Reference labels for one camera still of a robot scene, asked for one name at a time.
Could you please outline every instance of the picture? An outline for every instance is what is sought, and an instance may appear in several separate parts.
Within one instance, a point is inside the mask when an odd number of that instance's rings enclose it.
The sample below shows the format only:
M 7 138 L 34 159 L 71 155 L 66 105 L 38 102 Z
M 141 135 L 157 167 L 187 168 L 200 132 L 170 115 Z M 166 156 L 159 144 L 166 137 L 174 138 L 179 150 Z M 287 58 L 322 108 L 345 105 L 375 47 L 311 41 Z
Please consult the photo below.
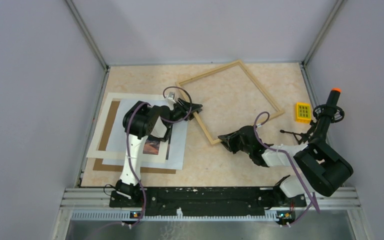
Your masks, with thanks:
M 168 147 L 167 147 L 167 154 L 165 156 L 165 159 L 169 159 L 169 150 L 170 150 L 170 141 L 172 139 L 172 136 L 170 135 L 168 138 Z M 149 155 L 158 155 L 160 151 L 160 143 L 161 141 L 152 136 L 149 135 L 148 139 L 145 142 L 145 146 L 143 147 L 143 154 L 149 154 Z

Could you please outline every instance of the beige tabletop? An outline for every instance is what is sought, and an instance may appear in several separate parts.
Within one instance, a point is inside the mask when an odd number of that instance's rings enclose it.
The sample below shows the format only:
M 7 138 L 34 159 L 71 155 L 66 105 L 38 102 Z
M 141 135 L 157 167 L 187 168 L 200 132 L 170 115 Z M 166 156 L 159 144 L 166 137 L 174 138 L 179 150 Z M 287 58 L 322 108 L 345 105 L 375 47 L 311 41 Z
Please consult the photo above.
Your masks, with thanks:
M 107 93 L 161 94 L 168 86 L 185 80 L 219 64 L 149 65 L 111 67 Z M 246 64 L 258 81 L 271 93 L 285 113 L 258 129 L 260 138 L 269 144 L 296 145 L 294 137 L 280 129 L 306 132 L 308 124 L 295 122 L 295 104 L 309 103 L 309 96 L 298 63 Z M 210 133 L 229 134 L 250 125 L 262 111 L 273 107 L 239 67 L 188 83 L 184 88 L 194 103 L 203 104 L 200 113 Z M 97 187 L 114 185 L 120 172 L 93 170 L 94 158 L 88 158 L 81 185 Z M 282 177 L 293 174 L 290 167 L 261 167 L 247 154 L 232 154 L 221 144 L 211 145 L 196 120 L 187 127 L 183 169 L 176 174 L 141 173 L 148 187 L 215 187 L 272 186 Z

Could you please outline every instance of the gray wall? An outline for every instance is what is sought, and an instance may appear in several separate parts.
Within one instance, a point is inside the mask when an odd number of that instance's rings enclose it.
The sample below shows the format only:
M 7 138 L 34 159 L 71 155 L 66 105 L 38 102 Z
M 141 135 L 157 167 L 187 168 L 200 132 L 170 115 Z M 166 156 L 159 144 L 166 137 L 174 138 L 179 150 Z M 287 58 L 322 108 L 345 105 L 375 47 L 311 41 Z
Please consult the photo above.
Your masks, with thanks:
M 335 0 L 74 0 L 110 65 L 301 61 Z
M 354 167 L 350 183 L 377 239 L 384 239 L 384 1 L 348 1 L 309 65 L 320 102 L 341 88 L 345 119 L 333 145 Z
M 103 77 L 62 0 L 0 0 L 0 240 L 49 239 Z

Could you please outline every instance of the yellow sponge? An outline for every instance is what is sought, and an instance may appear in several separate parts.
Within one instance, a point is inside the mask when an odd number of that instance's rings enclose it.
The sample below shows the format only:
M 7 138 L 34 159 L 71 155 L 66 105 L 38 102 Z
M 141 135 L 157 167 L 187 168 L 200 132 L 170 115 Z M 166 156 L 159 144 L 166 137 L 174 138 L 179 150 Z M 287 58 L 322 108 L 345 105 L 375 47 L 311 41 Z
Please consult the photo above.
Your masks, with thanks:
M 311 122 L 311 106 L 308 103 L 297 102 L 295 107 L 295 121 L 309 124 Z

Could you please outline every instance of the black mount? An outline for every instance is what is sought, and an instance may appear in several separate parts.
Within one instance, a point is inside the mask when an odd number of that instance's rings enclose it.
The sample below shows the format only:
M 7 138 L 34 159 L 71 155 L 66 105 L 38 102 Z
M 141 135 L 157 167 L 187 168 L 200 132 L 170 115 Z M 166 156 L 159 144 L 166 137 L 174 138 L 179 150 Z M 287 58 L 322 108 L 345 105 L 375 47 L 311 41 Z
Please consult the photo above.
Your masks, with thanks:
M 278 202 L 278 191 L 271 187 L 146 187 L 147 216 L 176 216 L 181 208 L 184 216 L 262 216 L 272 207 L 306 207 L 304 196 Z M 111 208 L 141 208 L 143 198 L 130 200 L 112 191 Z
M 197 104 L 197 103 L 190 103 L 190 102 L 187 102 L 181 98 L 178 98 L 177 102 L 173 106 L 174 109 L 171 112 L 171 119 L 173 121 L 177 121 L 177 120 L 183 118 L 184 116 L 186 116 L 186 114 L 188 113 L 191 106 L 192 106 L 192 110 L 190 111 L 188 118 L 185 119 L 186 121 L 194 119 L 193 113 L 199 114 L 202 111 L 201 108 L 203 107 L 203 105 Z

